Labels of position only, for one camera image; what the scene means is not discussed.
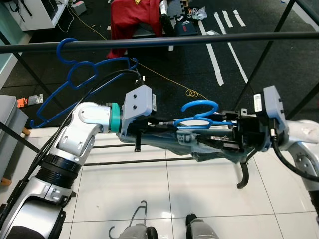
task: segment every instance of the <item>wooden leg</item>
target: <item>wooden leg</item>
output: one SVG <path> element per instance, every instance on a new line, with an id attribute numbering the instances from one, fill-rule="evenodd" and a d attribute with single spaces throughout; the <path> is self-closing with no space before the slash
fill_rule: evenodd
<path id="1" fill-rule="evenodd" d="M 11 183 L 12 181 L 7 178 L 2 178 L 1 180 L 1 186 L 9 186 Z"/>
<path id="2" fill-rule="evenodd" d="M 31 132 L 27 128 L 23 128 L 22 133 L 24 133 L 26 136 L 29 136 Z"/>

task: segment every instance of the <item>hanger hook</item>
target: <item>hanger hook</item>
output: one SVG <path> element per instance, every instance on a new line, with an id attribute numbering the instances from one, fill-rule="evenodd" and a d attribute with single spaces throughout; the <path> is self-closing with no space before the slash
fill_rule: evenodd
<path id="1" fill-rule="evenodd" d="M 62 50 L 62 47 L 64 46 L 65 43 L 68 43 L 68 42 L 73 42 L 73 41 L 77 41 L 77 39 L 75 38 L 65 38 L 64 40 L 62 40 L 57 48 L 56 48 L 56 56 L 58 57 L 58 59 L 64 63 L 64 64 L 76 64 L 77 61 L 76 60 L 65 60 L 62 56 L 61 56 L 61 50 Z"/>
<path id="2" fill-rule="evenodd" d="M 135 217 L 135 214 L 138 212 L 138 210 L 139 210 L 140 208 L 145 208 L 144 224 L 146 223 L 146 212 L 147 212 L 147 209 L 148 209 L 148 203 L 147 203 L 147 201 L 145 201 L 145 200 L 142 200 L 141 203 L 145 203 L 145 205 L 140 205 L 140 206 L 138 206 L 138 208 L 136 208 L 136 210 L 135 210 L 135 212 L 133 213 L 133 216 L 132 216 L 132 218 L 131 218 L 131 220 L 130 220 L 130 225 L 129 225 L 129 227 L 132 225 L 132 222 L 133 222 L 133 219 L 134 219 L 134 217 Z"/>
<path id="3" fill-rule="evenodd" d="M 115 226 L 112 226 L 110 229 L 109 229 L 109 238 L 110 239 L 118 239 L 118 238 L 114 238 L 111 236 L 111 230 L 114 228 Z"/>
<path id="4" fill-rule="evenodd" d="M 194 118 L 206 117 L 206 116 L 212 115 L 213 113 L 218 111 L 218 103 L 216 103 L 215 101 L 210 101 L 210 100 L 197 100 L 197 101 L 188 102 L 188 103 L 186 103 L 185 105 L 182 106 L 181 111 L 184 112 L 189 107 L 197 106 L 197 105 L 208 105 L 208 106 L 212 106 L 213 108 L 210 111 L 196 114 L 194 116 Z"/>

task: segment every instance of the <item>blue hanger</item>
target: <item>blue hanger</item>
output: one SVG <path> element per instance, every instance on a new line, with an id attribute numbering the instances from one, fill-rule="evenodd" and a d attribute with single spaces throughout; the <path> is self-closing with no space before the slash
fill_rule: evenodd
<path id="1" fill-rule="evenodd" d="M 212 106 L 213 108 L 210 111 L 196 114 L 194 117 L 188 117 L 188 118 L 179 119 L 179 120 L 174 122 L 174 126 L 177 127 L 178 129 L 208 129 L 208 128 L 212 127 L 212 126 L 236 125 L 236 124 L 230 123 L 230 122 L 218 122 L 218 121 L 212 121 L 211 119 L 206 118 L 207 116 L 210 116 L 213 113 L 218 111 L 219 106 L 218 106 L 218 103 L 216 103 L 215 101 L 209 101 L 209 100 L 191 101 L 191 102 L 188 102 L 185 105 L 183 105 L 182 108 L 181 108 L 181 111 L 184 112 L 189 107 L 198 106 L 198 105 L 208 105 L 208 106 Z M 202 120 L 202 121 L 208 122 L 208 124 L 207 125 L 203 125 L 203 126 L 182 126 L 182 127 L 178 127 L 178 125 L 181 122 L 190 121 L 190 120 Z"/>
<path id="2" fill-rule="evenodd" d="M 66 81 L 58 88 L 56 89 L 45 101 L 44 103 L 41 105 L 41 107 L 38 109 L 38 111 L 36 112 L 36 115 L 43 121 L 43 123 L 41 123 L 40 125 L 34 125 L 34 120 L 31 120 L 30 121 L 30 127 L 31 128 L 41 128 L 45 125 L 47 125 L 48 123 L 54 121 L 55 119 L 59 118 L 61 115 L 63 115 L 64 113 L 68 112 L 69 110 L 71 110 L 76 104 L 77 102 L 73 103 L 72 105 L 68 106 L 66 109 L 62 110 L 60 113 L 57 113 L 55 116 L 53 116 L 52 118 L 50 119 L 46 119 L 41 113 L 43 111 L 43 109 L 45 108 L 45 106 L 52 100 L 52 98 L 54 96 L 56 96 L 63 88 L 67 87 L 67 86 L 70 86 L 71 88 L 77 90 L 83 86 L 85 86 L 86 84 L 88 84 L 89 82 L 91 82 L 92 80 L 94 80 L 99 72 L 98 72 L 98 69 L 97 67 L 98 66 L 101 66 L 101 65 L 104 65 L 104 64 L 107 64 L 109 62 L 113 62 L 113 61 L 127 61 L 127 64 L 128 64 L 128 69 L 130 70 L 133 70 L 136 68 L 137 64 L 138 64 L 138 61 L 136 58 L 133 58 L 133 60 L 135 61 L 135 65 L 131 66 L 130 64 L 130 59 L 127 58 L 127 57 L 120 57 L 120 58 L 113 58 L 113 59 L 108 59 L 108 60 L 103 60 L 103 61 L 100 61 L 98 63 L 93 63 L 93 62 L 90 62 L 90 61 L 81 61 L 81 62 L 77 62 L 76 60 L 66 60 L 64 59 L 62 56 L 61 56 L 61 49 L 62 47 L 64 46 L 65 43 L 68 43 L 68 42 L 73 42 L 73 41 L 77 41 L 77 39 L 74 39 L 74 38 L 66 38 L 64 40 L 62 40 L 57 48 L 56 48 L 56 55 L 57 55 L 57 58 L 64 64 L 69 64 L 69 65 L 73 65 L 71 67 L 71 69 L 69 70 L 68 72 L 68 75 L 67 75 L 67 78 L 66 78 Z M 73 82 L 71 81 L 71 76 L 72 76 L 72 73 L 80 66 L 83 66 L 83 65 L 89 65 L 93 68 L 93 71 L 94 71 L 94 75 L 92 77 L 90 77 L 89 79 L 85 80 L 84 82 L 82 82 L 81 84 L 79 85 L 74 85 Z M 103 85 L 101 85 L 99 88 L 95 89 L 94 91 L 92 91 L 88 97 L 90 97 L 91 95 L 97 93 L 98 91 L 100 91 L 101 89 L 103 89 L 105 86 L 107 86 L 108 84 L 112 83 L 113 81 L 115 81 L 117 78 L 119 78 L 120 76 L 122 76 L 123 73 L 115 76 L 114 78 L 112 78 L 111 80 L 109 80 L 108 82 L 104 83 Z"/>

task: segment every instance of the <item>gray stool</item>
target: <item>gray stool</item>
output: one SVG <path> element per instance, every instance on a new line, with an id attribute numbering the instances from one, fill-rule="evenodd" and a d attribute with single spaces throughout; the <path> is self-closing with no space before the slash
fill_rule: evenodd
<path id="1" fill-rule="evenodd" d="M 0 95 L 0 121 L 17 134 L 23 132 L 30 135 L 30 131 L 24 126 L 28 116 L 17 107 L 15 96 Z M 0 130 L 0 180 L 1 185 L 8 186 L 11 181 L 3 178 L 4 172 L 10 162 L 17 140 Z"/>

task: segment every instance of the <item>yellow cable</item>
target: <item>yellow cable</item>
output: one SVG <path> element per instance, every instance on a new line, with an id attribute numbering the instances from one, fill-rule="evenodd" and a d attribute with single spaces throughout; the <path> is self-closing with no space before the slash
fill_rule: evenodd
<path id="1" fill-rule="evenodd" d="M 156 72 L 156 71 L 154 71 L 154 70 L 148 68 L 147 66 L 145 66 L 145 65 L 143 65 L 143 64 L 141 64 L 141 63 L 139 63 L 139 62 L 137 62 L 137 63 L 138 63 L 140 66 L 143 66 L 144 68 L 148 69 L 149 71 L 152 71 L 152 72 L 154 72 L 155 74 L 157 74 L 157 75 L 163 77 L 164 79 L 166 79 L 166 80 L 168 80 L 168 81 L 171 81 L 171 82 L 173 82 L 173 83 L 175 83 L 175 84 L 177 84 L 177 85 L 179 85 L 179 86 L 184 87 L 185 89 L 187 89 L 187 90 L 185 91 L 185 95 L 190 96 L 190 97 L 193 97 L 193 98 L 196 98 L 196 97 L 198 97 L 198 96 L 202 96 L 204 99 L 206 99 L 206 100 L 208 99 L 208 98 L 206 98 L 205 96 L 203 96 L 201 93 L 197 92 L 196 90 L 190 89 L 190 88 L 186 87 L 185 85 L 182 85 L 182 84 L 180 84 L 180 83 L 178 83 L 178 82 L 176 82 L 176 81 L 173 81 L 173 80 L 167 78 L 166 76 L 161 75 L 160 73 L 158 73 L 158 72 Z"/>
<path id="2" fill-rule="evenodd" d="M 97 31 L 94 30 L 93 28 L 89 27 L 85 22 L 83 22 L 83 21 L 77 16 L 77 14 L 73 11 L 73 9 L 72 9 L 69 5 L 68 5 L 68 8 L 70 8 L 70 10 L 72 11 L 72 13 L 80 20 L 80 22 L 82 22 L 84 25 L 86 25 L 89 29 L 95 31 L 95 32 L 96 32 L 97 34 L 99 34 L 104 40 L 107 40 L 107 39 L 106 39 L 104 36 L 102 36 L 99 32 L 97 32 Z M 143 65 L 143 64 L 141 64 L 141 63 L 139 63 L 139 62 L 137 62 L 137 64 L 139 64 L 140 66 L 143 66 L 144 68 L 148 69 L 149 71 L 154 72 L 155 74 L 157 74 L 157 75 L 163 77 L 164 79 L 166 79 L 166 80 L 168 80 L 168 81 L 171 81 L 171 82 L 173 82 L 173 83 L 175 83 L 175 84 L 177 84 L 177 85 L 179 85 L 179 86 L 184 87 L 184 88 L 186 89 L 185 95 L 187 95 L 187 96 L 190 96 L 190 97 L 193 97 L 193 98 L 196 98 L 196 97 L 198 97 L 198 96 L 202 96 L 204 99 L 206 99 L 206 100 L 208 99 L 208 98 L 206 98 L 205 96 L 203 96 L 201 93 L 197 92 L 196 90 L 190 89 L 190 88 L 186 87 L 185 85 L 182 85 L 182 84 L 180 84 L 180 83 L 178 83 L 178 82 L 176 82 L 176 81 L 173 81 L 173 80 L 167 78 L 166 76 L 161 75 L 160 73 L 158 73 L 158 72 L 156 72 L 156 71 L 150 69 L 149 67 L 147 67 L 147 66 L 145 66 L 145 65 Z"/>
<path id="3" fill-rule="evenodd" d="M 97 32 L 96 30 L 94 30 L 93 28 L 91 28 L 90 26 L 88 26 L 85 22 L 83 22 L 79 17 L 78 17 L 78 15 L 73 11 L 73 9 L 68 5 L 68 8 L 70 8 L 70 10 L 71 10 L 71 12 L 73 13 L 73 15 L 75 15 L 79 20 L 80 20 L 80 22 L 82 22 L 84 25 L 86 25 L 88 28 L 90 28 L 92 31 L 94 31 L 94 32 L 96 32 L 97 34 L 99 34 L 104 40 L 106 40 L 107 41 L 107 39 L 104 37 L 104 36 L 102 36 L 99 32 Z"/>

